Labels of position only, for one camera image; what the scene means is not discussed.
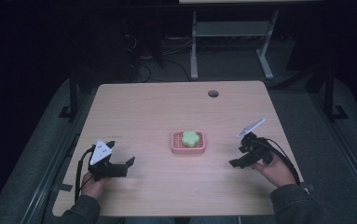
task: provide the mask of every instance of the floor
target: floor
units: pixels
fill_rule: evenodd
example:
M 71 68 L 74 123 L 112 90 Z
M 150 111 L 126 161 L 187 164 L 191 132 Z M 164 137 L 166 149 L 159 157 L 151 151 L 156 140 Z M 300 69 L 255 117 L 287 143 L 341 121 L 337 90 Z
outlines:
M 267 58 L 275 77 L 265 79 L 255 55 L 261 41 L 203 39 L 198 55 L 198 81 L 261 80 L 270 87 L 298 72 L 285 69 L 295 41 L 273 40 Z M 185 39 L 163 42 L 166 52 L 163 67 L 144 55 L 135 81 L 187 81 L 189 52 L 188 48 L 179 48 L 184 43 Z M 175 48 L 181 50 L 168 53 Z M 307 93 L 308 79 L 305 77 L 284 90 L 269 91 L 271 100 L 302 175 L 313 186 L 310 193 L 326 210 L 326 223 L 357 223 L 357 177 L 345 150 L 348 146 L 357 160 L 357 104 L 349 89 L 337 80 L 335 105 L 342 105 L 349 119 L 330 122 L 322 110 L 323 91 Z M 0 223 L 56 221 L 57 217 L 51 213 L 56 189 L 71 160 L 70 153 L 75 149 L 73 142 L 81 132 L 95 92 L 78 94 L 79 112 L 69 121 L 59 118 L 62 108 L 69 105 L 68 81 L 62 83 L 0 195 Z M 275 223 L 273 216 L 242 217 L 241 222 Z M 123 223 L 123 219 L 100 217 L 98 223 Z

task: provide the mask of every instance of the hand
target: hand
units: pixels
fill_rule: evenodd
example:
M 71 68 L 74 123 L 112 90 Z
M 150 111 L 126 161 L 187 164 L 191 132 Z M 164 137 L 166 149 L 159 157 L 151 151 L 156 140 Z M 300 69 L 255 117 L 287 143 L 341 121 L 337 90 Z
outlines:
M 256 162 L 251 167 L 260 172 L 271 184 L 280 188 L 285 185 L 296 184 L 295 178 L 280 157 L 271 152 L 273 160 L 269 165 Z
M 82 187 L 81 194 L 88 195 L 99 201 L 103 195 L 105 184 L 109 180 L 110 178 L 103 178 L 99 181 L 94 181 L 92 174 L 87 172 L 82 178 L 82 186 L 86 181 L 88 182 Z

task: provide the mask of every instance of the hole in table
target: hole in table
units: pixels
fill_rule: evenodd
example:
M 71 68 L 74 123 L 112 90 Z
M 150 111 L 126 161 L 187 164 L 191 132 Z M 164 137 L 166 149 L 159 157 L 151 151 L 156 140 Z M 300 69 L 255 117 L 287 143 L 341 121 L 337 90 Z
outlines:
M 208 91 L 208 95 L 212 98 L 218 97 L 219 91 Z

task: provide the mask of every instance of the person's right hand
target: person's right hand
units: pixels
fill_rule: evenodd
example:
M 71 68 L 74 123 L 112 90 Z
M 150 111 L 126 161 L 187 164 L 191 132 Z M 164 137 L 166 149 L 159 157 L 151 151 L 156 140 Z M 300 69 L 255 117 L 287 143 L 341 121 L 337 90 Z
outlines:
M 285 185 L 296 184 L 294 175 L 292 175 L 289 168 L 283 163 L 280 157 L 274 152 L 271 152 L 273 160 L 269 165 L 254 163 L 251 167 L 260 172 L 271 184 L 280 188 Z

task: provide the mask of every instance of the wire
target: wire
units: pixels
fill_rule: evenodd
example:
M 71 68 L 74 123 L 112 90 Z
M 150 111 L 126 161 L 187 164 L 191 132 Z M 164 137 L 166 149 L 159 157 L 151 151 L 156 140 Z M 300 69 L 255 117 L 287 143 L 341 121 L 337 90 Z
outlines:
M 116 222 L 114 222 L 114 224 L 121 223 L 121 221 L 124 220 L 124 219 L 125 219 L 124 217 L 120 217 Z
M 180 47 L 177 47 L 177 48 L 174 48 L 174 49 L 169 49 L 167 51 L 164 51 L 161 53 L 161 55 L 169 55 L 169 54 L 173 54 L 173 53 L 176 53 L 178 51 L 181 51 L 183 49 L 187 49 L 188 47 L 190 47 L 189 44 L 192 43 L 192 40 L 189 39 L 189 41 L 187 41 L 186 43 L 184 43 L 184 45 L 180 46 Z M 150 60 L 150 59 L 154 59 L 152 56 L 141 56 L 140 59 L 142 60 Z
M 83 187 L 93 178 L 93 175 L 90 176 L 90 178 L 85 181 L 85 183 L 82 184 L 82 186 L 79 189 L 83 189 Z
M 132 46 L 132 49 L 135 49 L 135 47 L 137 47 L 137 38 L 135 38 L 134 35 L 125 35 L 126 37 L 131 37 L 134 39 L 134 46 Z
M 286 153 L 285 153 L 285 151 L 283 151 L 283 149 L 280 147 L 280 145 L 278 145 L 275 141 L 273 141 L 273 140 L 271 140 L 271 139 L 269 139 L 269 138 L 265 138 L 267 141 L 270 141 L 270 142 L 272 142 L 272 143 L 274 143 L 279 149 L 280 149 L 280 151 L 283 153 L 283 155 L 286 157 L 286 159 L 288 160 L 288 161 L 291 161 L 291 160 L 289 160 L 289 157 L 286 155 Z
M 189 74 L 186 72 L 186 70 L 184 69 L 184 67 L 183 67 L 182 65 L 180 65 L 179 63 L 176 63 L 176 62 L 174 62 L 174 61 L 171 61 L 171 60 L 163 59 L 163 61 L 164 61 L 164 62 L 168 62 L 168 63 L 175 63 L 176 65 L 178 65 L 179 67 L 181 67 L 182 70 L 184 70 L 184 72 L 185 72 L 187 81 L 189 81 L 189 82 L 191 81 Z
M 79 191 L 81 189 L 81 187 L 79 187 L 79 186 L 80 186 L 80 177 L 81 177 L 81 172 L 82 172 L 83 160 L 85 159 L 86 155 L 88 155 L 90 152 L 92 152 L 94 150 L 95 147 L 96 146 L 93 145 L 91 148 L 86 150 L 86 152 L 82 155 L 82 158 L 80 159 L 80 161 L 78 161 L 78 166 L 76 167 L 76 192 L 74 195 L 75 202 L 79 198 Z
M 157 79 L 157 78 L 149 78 L 150 80 L 155 80 L 155 81 L 159 81 L 159 82 L 167 82 L 167 81 L 165 81 L 165 80 L 161 80 L 161 79 Z
M 186 42 L 188 39 L 191 39 L 191 37 L 189 36 L 185 36 L 185 37 L 164 37 L 165 40 L 170 41 L 172 43 L 184 43 Z
M 145 66 L 145 65 L 143 65 L 143 64 L 141 64 L 141 63 L 139 63 L 138 65 L 144 67 L 146 70 L 148 70 L 148 73 L 149 73 L 148 77 L 146 78 L 145 81 L 143 81 L 143 83 L 149 81 L 149 79 L 150 79 L 151 76 L 152 76 L 152 71 L 151 71 L 151 69 L 150 69 L 148 66 Z M 142 78 L 143 76 L 141 76 L 140 72 L 139 72 L 138 70 L 137 70 L 137 72 L 138 72 L 138 75 L 140 76 L 140 78 Z

